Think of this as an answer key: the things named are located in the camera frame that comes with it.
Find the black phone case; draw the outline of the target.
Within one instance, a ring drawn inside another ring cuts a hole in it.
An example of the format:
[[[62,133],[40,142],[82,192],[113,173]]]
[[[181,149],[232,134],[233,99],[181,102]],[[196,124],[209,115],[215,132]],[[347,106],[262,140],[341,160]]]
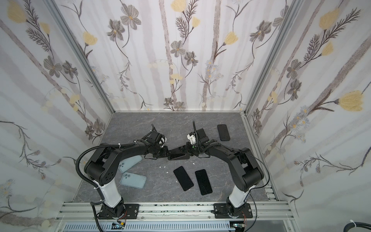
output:
[[[221,141],[230,141],[231,137],[229,134],[229,130],[226,124],[219,124],[217,125],[217,130],[219,134],[219,138]]]
[[[190,159],[190,155],[188,154],[171,154],[168,157],[168,160],[188,160]]]

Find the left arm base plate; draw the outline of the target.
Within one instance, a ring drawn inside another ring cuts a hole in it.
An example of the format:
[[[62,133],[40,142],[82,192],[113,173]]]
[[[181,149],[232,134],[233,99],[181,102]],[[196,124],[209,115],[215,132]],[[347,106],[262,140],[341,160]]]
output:
[[[118,204],[111,208],[103,204],[98,219],[136,219],[139,212],[139,204]]]

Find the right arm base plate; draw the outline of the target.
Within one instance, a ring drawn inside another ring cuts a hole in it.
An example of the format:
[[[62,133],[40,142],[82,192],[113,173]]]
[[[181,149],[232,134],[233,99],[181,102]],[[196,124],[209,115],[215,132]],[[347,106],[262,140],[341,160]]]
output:
[[[212,213],[215,218],[253,218],[252,209],[248,203],[238,208],[234,208],[229,203],[215,203],[213,207]]]

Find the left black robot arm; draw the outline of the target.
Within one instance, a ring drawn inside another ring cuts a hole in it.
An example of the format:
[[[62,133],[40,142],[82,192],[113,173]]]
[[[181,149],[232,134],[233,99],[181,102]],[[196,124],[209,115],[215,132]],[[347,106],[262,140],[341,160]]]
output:
[[[132,143],[102,143],[79,155],[75,163],[77,174],[91,184],[100,196],[99,202],[90,203],[97,219],[119,219],[127,212],[115,183],[120,162],[147,154],[152,154],[154,159],[167,157],[169,152],[165,142],[165,135],[153,130]]]

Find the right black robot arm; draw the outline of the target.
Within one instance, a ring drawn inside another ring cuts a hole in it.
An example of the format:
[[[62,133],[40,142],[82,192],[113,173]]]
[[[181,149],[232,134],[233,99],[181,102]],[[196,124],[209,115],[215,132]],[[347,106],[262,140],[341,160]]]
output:
[[[225,214],[236,218],[243,212],[251,191],[264,178],[264,172],[250,149],[229,148],[203,134],[204,130],[200,129],[187,135],[186,152],[190,156],[216,157],[228,165],[234,188],[226,200]]]

